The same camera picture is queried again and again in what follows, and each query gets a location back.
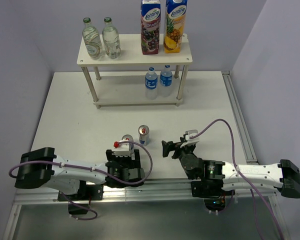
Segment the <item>Red Bull can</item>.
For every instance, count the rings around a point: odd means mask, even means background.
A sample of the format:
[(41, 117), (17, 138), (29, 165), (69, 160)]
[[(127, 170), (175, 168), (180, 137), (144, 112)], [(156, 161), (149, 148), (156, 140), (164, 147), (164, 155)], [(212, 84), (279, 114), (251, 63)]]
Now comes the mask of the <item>Red Bull can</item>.
[(138, 128), (138, 138), (139, 143), (143, 146), (146, 146), (149, 144), (150, 141), (150, 129), (147, 125), (141, 125)]
[(122, 141), (128, 141), (129, 143), (129, 152), (132, 154), (134, 152), (134, 139), (130, 134), (126, 134), (121, 138)]

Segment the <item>Pocari Sweat bottle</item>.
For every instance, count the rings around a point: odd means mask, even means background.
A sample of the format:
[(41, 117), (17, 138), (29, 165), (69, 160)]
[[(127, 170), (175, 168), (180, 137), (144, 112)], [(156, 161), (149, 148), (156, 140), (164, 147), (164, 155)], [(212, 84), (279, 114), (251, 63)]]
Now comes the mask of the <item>Pocari Sweat bottle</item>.
[(158, 76), (153, 67), (148, 69), (145, 75), (145, 96), (149, 100), (154, 100), (158, 95)]
[(160, 72), (159, 90), (163, 97), (168, 97), (172, 92), (173, 74), (170, 65), (165, 65)]

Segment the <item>glass soda water bottle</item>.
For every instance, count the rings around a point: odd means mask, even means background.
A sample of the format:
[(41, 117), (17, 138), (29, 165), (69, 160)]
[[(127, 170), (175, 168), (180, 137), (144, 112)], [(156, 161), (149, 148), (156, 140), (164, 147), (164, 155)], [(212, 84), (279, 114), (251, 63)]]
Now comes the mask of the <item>glass soda water bottle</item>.
[(83, 23), (82, 37), (87, 53), (93, 59), (100, 59), (104, 55), (104, 51), (99, 31), (92, 25), (89, 17), (85, 17)]
[(105, 26), (102, 30), (102, 38), (105, 52), (111, 59), (118, 59), (121, 55), (118, 29), (113, 25), (110, 17), (104, 18), (104, 24)]

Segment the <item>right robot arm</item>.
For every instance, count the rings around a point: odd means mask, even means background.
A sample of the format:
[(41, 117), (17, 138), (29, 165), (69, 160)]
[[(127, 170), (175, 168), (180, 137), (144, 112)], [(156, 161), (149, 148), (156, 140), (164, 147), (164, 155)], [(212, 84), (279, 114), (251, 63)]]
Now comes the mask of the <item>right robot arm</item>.
[(237, 190), (278, 190), (285, 198), (300, 199), (300, 169), (290, 160), (268, 165), (237, 164), (207, 160), (194, 154), (195, 143), (162, 141), (162, 156), (173, 153), (187, 178), (195, 198), (230, 196)]

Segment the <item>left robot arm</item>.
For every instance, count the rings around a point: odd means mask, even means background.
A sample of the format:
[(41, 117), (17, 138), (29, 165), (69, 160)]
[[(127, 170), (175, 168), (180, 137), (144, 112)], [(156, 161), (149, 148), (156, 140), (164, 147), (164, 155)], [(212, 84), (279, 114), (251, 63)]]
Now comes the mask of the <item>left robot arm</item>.
[(86, 163), (64, 159), (52, 147), (24, 153), (15, 176), (15, 188), (37, 189), (46, 187), (58, 190), (76, 200), (86, 197), (86, 183), (106, 185), (110, 188), (138, 187), (147, 175), (141, 167), (140, 153), (127, 148), (108, 149), (107, 161)]

